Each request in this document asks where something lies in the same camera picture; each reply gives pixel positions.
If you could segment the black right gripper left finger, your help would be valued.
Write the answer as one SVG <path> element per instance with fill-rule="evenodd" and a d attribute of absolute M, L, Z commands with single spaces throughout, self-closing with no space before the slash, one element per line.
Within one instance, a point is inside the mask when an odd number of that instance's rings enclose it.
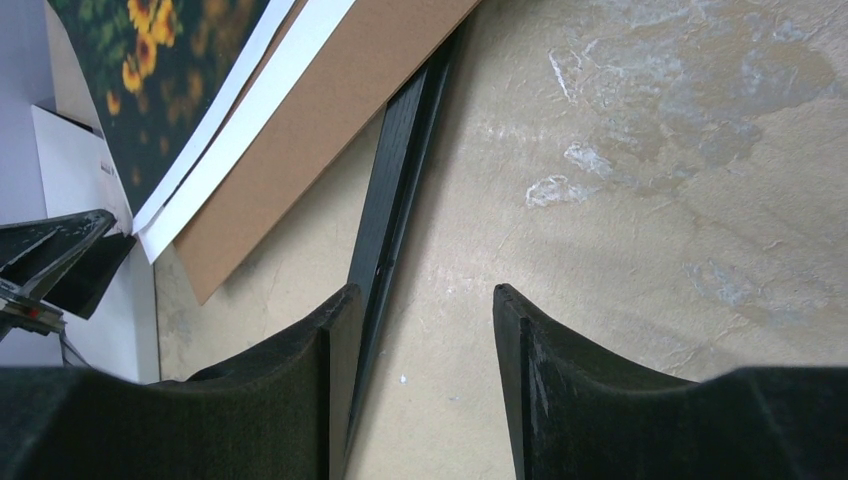
<path fill-rule="evenodd" d="M 1 372 L 5 479 L 340 479 L 362 302 L 314 312 L 184 381 L 81 367 Z"/>

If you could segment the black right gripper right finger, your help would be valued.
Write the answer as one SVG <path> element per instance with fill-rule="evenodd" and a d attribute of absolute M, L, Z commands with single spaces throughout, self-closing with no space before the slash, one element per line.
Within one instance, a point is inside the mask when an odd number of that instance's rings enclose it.
<path fill-rule="evenodd" d="M 513 286 L 493 320 L 520 479 L 843 479 L 847 371 L 744 367 L 698 383 L 628 360 Z"/>

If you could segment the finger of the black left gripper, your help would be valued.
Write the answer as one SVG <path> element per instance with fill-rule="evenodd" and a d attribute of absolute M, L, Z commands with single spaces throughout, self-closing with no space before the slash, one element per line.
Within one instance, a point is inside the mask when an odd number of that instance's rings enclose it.
<path fill-rule="evenodd" d="M 56 302 L 56 285 L 100 238 L 115 216 L 94 209 L 1 227 L 1 280 L 36 300 Z"/>
<path fill-rule="evenodd" d="M 136 242 L 121 234 L 96 240 L 56 285 L 56 305 L 89 319 Z"/>

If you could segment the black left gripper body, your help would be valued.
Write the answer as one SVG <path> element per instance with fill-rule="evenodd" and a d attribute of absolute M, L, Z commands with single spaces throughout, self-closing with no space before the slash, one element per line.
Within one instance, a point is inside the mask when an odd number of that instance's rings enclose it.
<path fill-rule="evenodd" d="M 63 311 L 22 295 L 19 287 L 1 280 L 1 340 L 13 329 L 47 336 L 65 329 Z"/>

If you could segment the white mat board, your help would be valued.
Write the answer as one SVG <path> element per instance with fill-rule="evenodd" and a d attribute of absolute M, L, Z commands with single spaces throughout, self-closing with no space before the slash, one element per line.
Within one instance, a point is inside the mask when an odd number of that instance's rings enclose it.
<path fill-rule="evenodd" d="M 352 7 L 271 1 L 233 69 L 133 228 L 154 262 L 209 199 Z"/>

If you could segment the brown frame backing board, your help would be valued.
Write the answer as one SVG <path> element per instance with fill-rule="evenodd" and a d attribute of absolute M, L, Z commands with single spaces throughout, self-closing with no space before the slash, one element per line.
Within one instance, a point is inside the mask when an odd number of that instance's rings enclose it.
<path fill-rule="evenodd" d="M 253 143 L 175 238 L 199 303 L 474 8 L 471 1 L 352 4 Z"/>

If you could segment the sunflower photo print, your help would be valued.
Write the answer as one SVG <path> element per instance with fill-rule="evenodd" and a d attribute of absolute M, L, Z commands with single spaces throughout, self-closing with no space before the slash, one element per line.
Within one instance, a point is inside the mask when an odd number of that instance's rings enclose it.
<path fill-rule="evenodd" d="M 200 159 L 293 5 L 51 2 L 94 101 L 134 232 Z"/>

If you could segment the black picture frame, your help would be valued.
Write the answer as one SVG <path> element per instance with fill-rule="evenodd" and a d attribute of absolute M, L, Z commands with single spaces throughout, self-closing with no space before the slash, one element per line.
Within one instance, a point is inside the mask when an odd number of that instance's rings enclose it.
<path fill-rule="evenodd" d="M 347 281 L 362 292 L 364 319 L 345 457 L 353 450 L 393 277 L 443 99 L 461 49 L 460 25 L 387 102 Z"/>

